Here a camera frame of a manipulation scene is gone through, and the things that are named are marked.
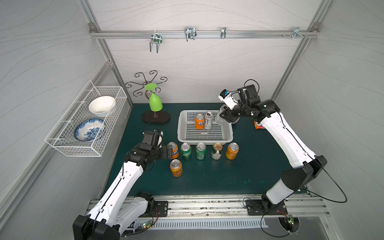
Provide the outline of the aluminium front rail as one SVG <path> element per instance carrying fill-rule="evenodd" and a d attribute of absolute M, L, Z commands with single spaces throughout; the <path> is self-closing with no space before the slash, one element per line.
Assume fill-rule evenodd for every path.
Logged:
<path fill-rule="evenodd" d="M 261 195 L 179 195 L 154 196 L 156 201 L 167 201 L 168 213 L 164 220 L 250 218 L 246 200 L 259 200 Z M 293 194 L 284 200 L 285 209 L 295 217 L 329 217 L 331 214 L 320 197 Z"/>

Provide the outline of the green gold-top can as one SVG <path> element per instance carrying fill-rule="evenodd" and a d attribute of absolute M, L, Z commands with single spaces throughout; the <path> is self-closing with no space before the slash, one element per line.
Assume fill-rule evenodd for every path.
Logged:
<path fill-rule="evenodd" d="M 223 145 L 221 143 L 215 143 L 212 147 L 211 157 L 214 160 L 219 160 L 222 156 Z"/>

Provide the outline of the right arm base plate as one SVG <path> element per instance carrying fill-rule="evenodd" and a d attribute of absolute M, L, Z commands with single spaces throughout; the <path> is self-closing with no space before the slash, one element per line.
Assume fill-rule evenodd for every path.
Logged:
<path fill-rule="evenodd" d="M 246 199 L 243 202 L 249 216 L 268 215 L 288 215 L 285 203 L 282 201 L 277 205 L 271 204 L 267 200 Z"/>

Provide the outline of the white bowl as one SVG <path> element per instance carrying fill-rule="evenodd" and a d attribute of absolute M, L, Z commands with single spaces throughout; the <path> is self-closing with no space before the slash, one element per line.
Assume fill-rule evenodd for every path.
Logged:
<path fill-rule="evenodd" d="M 110 96 L 102 96 L 94 99 L 88 106 L 89 111 L 97 116 L 104 118 L 115 106 L 116 100 Z"/>

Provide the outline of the orange yellow drink can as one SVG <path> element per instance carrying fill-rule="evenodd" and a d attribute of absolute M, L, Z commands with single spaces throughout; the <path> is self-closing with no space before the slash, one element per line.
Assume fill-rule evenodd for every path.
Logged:
<path fill-rule="evenodd" d="M 226 151 L 226 158 L 228 160 L 234 160 L 239 152 L 240 148 L 237 143 L 230 143 Z"/>

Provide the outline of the orange Fanta can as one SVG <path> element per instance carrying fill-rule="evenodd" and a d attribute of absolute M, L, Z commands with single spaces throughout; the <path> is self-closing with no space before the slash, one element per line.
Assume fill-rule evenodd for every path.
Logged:
<path fill-rule="evenodd" d="M 177 145 L 177 143 L 175 142 L 169 142 L 168 145 L 172 145 L 173 146 L 173 152 L 172 152 L 172 159 L 177 159 L 179 157 L 179 147 Z"/>

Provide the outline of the metal hook far left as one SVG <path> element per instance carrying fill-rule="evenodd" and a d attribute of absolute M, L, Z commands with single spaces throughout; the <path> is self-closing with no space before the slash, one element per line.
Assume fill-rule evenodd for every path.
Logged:
<path fill-rule="evenodd" d="M 157 33 L 154 33 L 151 35 L 151 41 L 150 41 L 150 52 L 153 51 L 154 48 L 156 48 L 156 53 L 160 50 L 160 45 L 163 42 L 163 37 Z"/>

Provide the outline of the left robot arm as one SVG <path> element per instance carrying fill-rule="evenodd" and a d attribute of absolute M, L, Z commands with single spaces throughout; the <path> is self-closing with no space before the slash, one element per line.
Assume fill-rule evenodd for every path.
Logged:
<path fill-rule="evenodd" d="M 121 237 L 145 231 L 146 227 L 129 230 L 140 216 L 158 216 L 154 196 L 139 192 L 124 208 L 128 193 L 144 173 L 145 163 L 151 160 L 172 158 L 172 150 L 166 146 L 143 152 L 132 149 L 128 160 L 123 163 L 120 173 L 103 197 L 85 216 L 79 215 L 73 223 L 75 240 L 119 240 Z"/>

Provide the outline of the green plastic wine glass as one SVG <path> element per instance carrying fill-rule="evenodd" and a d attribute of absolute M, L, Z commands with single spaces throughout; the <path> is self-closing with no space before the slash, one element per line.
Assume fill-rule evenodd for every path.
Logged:
<path fill-rule="evenodd" d="M 157 84 L 149 83 L 145 85 L 146 96 L 149 96 L 149 105 L 152 112 L 159 112 L 163 109 L 163 103 L 160 97 L 154 92 Z"/>

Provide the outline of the green soda can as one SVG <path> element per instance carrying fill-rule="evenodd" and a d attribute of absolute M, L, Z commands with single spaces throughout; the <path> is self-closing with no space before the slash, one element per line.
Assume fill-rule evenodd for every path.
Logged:
<path fill-rule="evenodd" d="M 192 156 L 192 149 L 188 143 L 183 143 L 181 145 L 181 154 L 183 160 L 189 160 Z"/>

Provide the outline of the metal hook far right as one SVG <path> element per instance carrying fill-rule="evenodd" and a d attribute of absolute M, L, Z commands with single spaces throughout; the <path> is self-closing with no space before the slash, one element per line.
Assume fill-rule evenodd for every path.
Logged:
<path fill-rule="evenodd" d="M 302 33 L 300 32 L 300 28 L 297 27 L 297 28 L 295 28 L 295 29 L 293 30 L 293 32 L 292 32 L 291 34 L 289 34 L 289 35 L 282 34 L 282 37 L 283 37 L 283 38 L 291 38 L 291 39 L 293 40 L 293 39 L 306 39 L 306 38 L 309 37 L 309 35 L 307 35 L 307 34 L 302 34 Z"/>

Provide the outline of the blue patterned plate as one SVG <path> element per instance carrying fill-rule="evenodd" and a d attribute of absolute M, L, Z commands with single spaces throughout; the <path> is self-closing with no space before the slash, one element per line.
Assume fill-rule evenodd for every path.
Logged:
<path fill-rule="evenodd" d="M 74 137 L 80 142 L 89 142 L 99 138 L 105 129 L 104 121 L 101 119 L 88 119 L 78 125 L 74 131 Z"/>

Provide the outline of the Fox's candy bag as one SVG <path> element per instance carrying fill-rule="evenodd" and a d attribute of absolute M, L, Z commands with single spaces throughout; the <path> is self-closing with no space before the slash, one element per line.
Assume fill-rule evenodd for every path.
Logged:
<path fill-rule="evenodd" d="M 254 121 L 254 127 L 256 130 L 264 129 L 264 126 L 261 123 L 258 123 L 256 121 Z"/>

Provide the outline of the black metal cup stand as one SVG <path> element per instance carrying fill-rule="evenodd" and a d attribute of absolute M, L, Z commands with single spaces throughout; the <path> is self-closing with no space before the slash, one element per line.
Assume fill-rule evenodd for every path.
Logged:
<path fill-rule="evenodd" d="M 168 78 L 160 77 L 160 81 L 155 83 L 154 80 L 158 75 L 158 71 L 152 70 L 149 72 L 149 75 L 153 78 L 149 81 L 146 79 L 144 73 L 138 72 L 134 75 L 135 78 L 143 77 L 144 81 L 142 83 L 137 83 L 129 81 L 125 83 L 126 89 L 130 89 L 133 85 L 139 86 L 138 89 L 133 91 L 134 97 L 145 96 L 150 105 L 150 110 L 142 114 L 142 121 L 148 124 L 165 124 L 170 120 L 170 114 L 166 111 L 163 111 L 163 103 L 158 93 L 161 92 L 160 84 L 165 83 Z"/>

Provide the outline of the aluminium rail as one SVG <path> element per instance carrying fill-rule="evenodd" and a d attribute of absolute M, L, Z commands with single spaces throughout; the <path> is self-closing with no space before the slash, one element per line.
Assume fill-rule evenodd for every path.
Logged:
<path fill-rule="evenodd" d="M 154 196 L 156 201 L 167 201 L 168 213 L 164 220 L 250 218 L 246 200 L 259 200 L 261 195 L 179 195 Z M 295 217 L 329 217 L 331 214 L 320 197 L 293 194 L 284 200 L 285 209 Z"/>
<path fill-rule="evenodd" d="M 245 31 L 245 30 L 227 30 L 225 39 L 291 39 L 283 38 L 282 34 L 289 35 L 293 30 L 265 30 L 265 31 Z M 308 38 L 318 38 L 320 32 L 300 30 L 302 34 L 309 35 Z M 157 33 L 163 37 L 163 40 L 177 40 L 185 38 L 185 32 L 182 31 L 99 31 L 90 33 L 92 39 L 103 40 L 150 40 L 151 35 Z M 221 39 L 221 30 L 203 31 L 197 30 L 197 39 Z"/>

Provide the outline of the aluminium top rail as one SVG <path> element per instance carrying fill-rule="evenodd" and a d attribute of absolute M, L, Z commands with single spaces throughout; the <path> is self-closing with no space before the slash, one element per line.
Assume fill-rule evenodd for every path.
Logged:
<path fill-rule="evenodd" d="M 225 39 L 291 39 L 283 38 L 282 34 L 289 35 L 293 30 L 265 30 L 265 31 L 245 31 L 245 30 L 227 30 Z M 300 30 L 302 34 L 309 35 L 308 38 L 318 38 L 320 32 Z M 157 33 L 163 37 L 163 40 L 177 40 L 185 38 L 185 32 L 182 31 L 99 31 L 90 33 L 92 39 L 103 40 L 150 40 L 151 35 Z M 203 31 L 197 30 L 197 39 L 221 39 L 221 30 Z"/>

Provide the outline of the metal hook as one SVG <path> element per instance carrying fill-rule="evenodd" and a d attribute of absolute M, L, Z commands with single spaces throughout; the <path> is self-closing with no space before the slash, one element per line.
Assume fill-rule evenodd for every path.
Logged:
<path fill-rule="evenodd" d="M 150 41 L 150 52 L 153 51 L 154 48 L 156 48 L 156 53 L 160 50 L 160 45 L 163 42 L 163 37 L 157 33 L 154 33 L 151 35 L 151 41 Z"/>
<path fill-rule="evenodd" d="M 302 34 L 302 33 L 300 32 L 300 28 L 297 27 L 297 28 L 295 28 L 295 29 L 293 30 L 293 32 L 292 32 L 291 34 L 289 34 L 289 35 L 282 34 L 282 37 L 283 37 L 283 38 L 291 38 L 291 39 L 293 40 L 293 39 L 306 39 L 306 38 L 309 37 L 309 35 L 307 35 L 307 34 Z"/>
<path fill-rule="evenodd" d="M 227 33 L 227 28 L 226 27 L 222 27 L 221 28 L 221 39 L 225 39 L 226 38 L 226 33 Z"/>
<path fill-rule="evenodd" d="M 185 38 L 186 38 L 186 41 L 188 42 L 189 40 L 195 40 L 196 36 L 197 36 L 197 30 L 195 27 L 186 27 L 184 29 L 184 32 L 185 32 Z"/>

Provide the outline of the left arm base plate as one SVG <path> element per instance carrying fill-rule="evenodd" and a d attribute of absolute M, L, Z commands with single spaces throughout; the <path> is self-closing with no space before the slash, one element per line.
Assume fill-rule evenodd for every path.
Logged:
<path fill-rule="evenodd" d="M 155 201 L 149 202 L 147 213 L 152 217 L 165 218 L 168 216 L 169 202 L 168 201 Z"/>

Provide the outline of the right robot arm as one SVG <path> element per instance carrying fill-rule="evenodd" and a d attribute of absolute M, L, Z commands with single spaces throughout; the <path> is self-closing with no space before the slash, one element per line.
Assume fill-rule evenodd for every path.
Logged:
<path fill-rule="evenodd" d="M 280 108 L 272 101 L 240 103 L 226 101 L 227 107 L 221 118 L 232 123 L 238 117 L 251 117 L 266 129 L 285 153 L 292 169 L 282 173 L 281 178 L 262 196 L 264 212 L 279 205 L 300 187 L 315 179 L 328 163 L 324 156 L 311 151 L 289 126 Z"/>

